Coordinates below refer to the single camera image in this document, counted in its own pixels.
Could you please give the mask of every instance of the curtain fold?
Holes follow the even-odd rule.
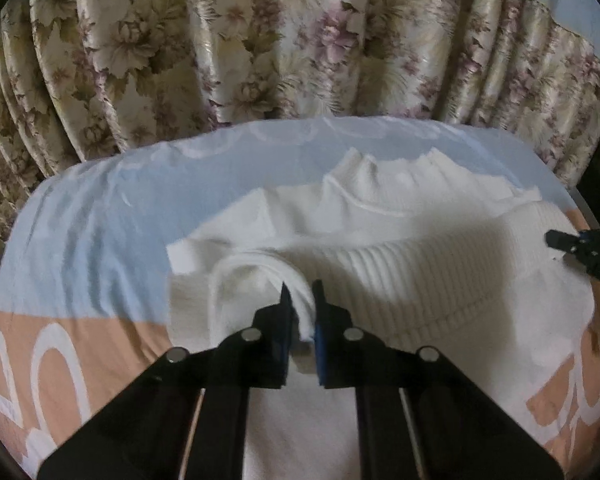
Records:
[[[573,187],[600,139],[600,51],[556,1],[9,0],[0,239],[79,161],[260,119],[503,128]]]
[[[75,0],[29,0],[33,42],[49,96],[81,161],[118,153],[96,92]]]
[[[28,0],[9,0],[0,13],[4,61],[18,111],[54,173],[78,157],[58,120],[45,86],[32,39]]]

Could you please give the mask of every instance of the white sweater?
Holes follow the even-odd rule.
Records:
[[[437,346],[533,435],[525,402],[594,305],[588,279],[545,246],[551,228],[574,232],[536,189],[436,150],[414,162],[351,150],[322,183],[255,190],[168,247],[171,340],[216,345],[285,282],[309,341],[320,278],[354,323],[403,350]],[[353,393],[320,389],[311,360],[292,357],[281,392],[254,391],[246,480],[358,478]]]

